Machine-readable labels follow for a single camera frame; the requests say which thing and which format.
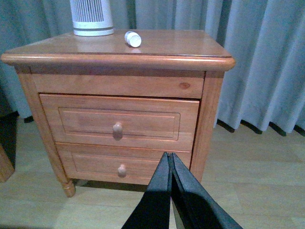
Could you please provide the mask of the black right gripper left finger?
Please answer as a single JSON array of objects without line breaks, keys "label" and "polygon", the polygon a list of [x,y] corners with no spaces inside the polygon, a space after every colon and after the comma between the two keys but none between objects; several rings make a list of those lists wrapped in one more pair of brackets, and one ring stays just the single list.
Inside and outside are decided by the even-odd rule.
[{"label": "black right gripper left finger", "polygon": [[165,152],[150,183],[123,229],[167,229],[170,221],[172,168]]}]

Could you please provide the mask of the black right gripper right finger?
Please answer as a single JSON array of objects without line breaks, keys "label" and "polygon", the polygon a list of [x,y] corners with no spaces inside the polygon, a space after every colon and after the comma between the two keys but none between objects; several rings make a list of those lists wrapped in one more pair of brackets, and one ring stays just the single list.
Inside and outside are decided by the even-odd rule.
[{"label": "black right gripper right finger", "polygon": [[170,154],[172,199],[186,229],[240,229],[241,226],[211,197],[181,159]]}]

